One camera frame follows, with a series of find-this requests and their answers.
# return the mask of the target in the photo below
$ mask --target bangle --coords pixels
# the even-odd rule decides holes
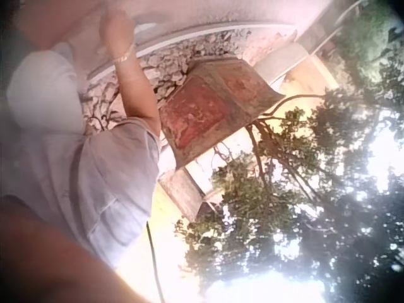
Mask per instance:
[[[125,54],[122,57],[113,60],[114,64],[126,61],[133,51],[134,51],[134,42],[132,42],[131,46],[129,46],[129,49],[125,52]]]

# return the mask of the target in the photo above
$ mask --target raised arm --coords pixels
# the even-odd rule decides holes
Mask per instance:
[[[100,28],[101,38],[114,60],[126,57],[134,43],[134,22],[123,11],[108,10]],[[116,62],[117,76],[128,117],[144,120],[153,133],[160,137],[160,116],[157,100],[148,79],[140,67],[135,51],[123,62]]]

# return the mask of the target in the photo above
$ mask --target cable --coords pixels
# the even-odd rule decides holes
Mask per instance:
[[[160,296],[160,301],[161,301],[161,303],[165,303],[165,301],[164,301],[164,296],[163,296],[162,286],[161,286],[161,284],[160,284],[160,279],[158,278],[156,254],[155,254],[155,251],[154,251],[153,240],[152,240],[152,233],[150,232],[149,222],[146,223],[146,228],[147,228],[147,234],[148,234],[148,236],[149,236],[149,243],[150,243],[150,249],[151,249],[151,257],[152,257],[152,259],[153,259],[154,277],[155,277],[155,279],[156,279],[156,285],[157,285],[158,295]]]

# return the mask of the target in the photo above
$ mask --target hand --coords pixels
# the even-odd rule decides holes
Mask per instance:
[[[125,55],[134,41],[133,31],[134,21],[124,11],[107,10],[101,20],[100,37],[111,58]]]

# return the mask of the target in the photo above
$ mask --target shirt sleeve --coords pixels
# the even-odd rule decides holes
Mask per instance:
[[[116,267],[152,211],[160,140],[138,118],[89,137],[79,168],[80,209],[95,252]]]

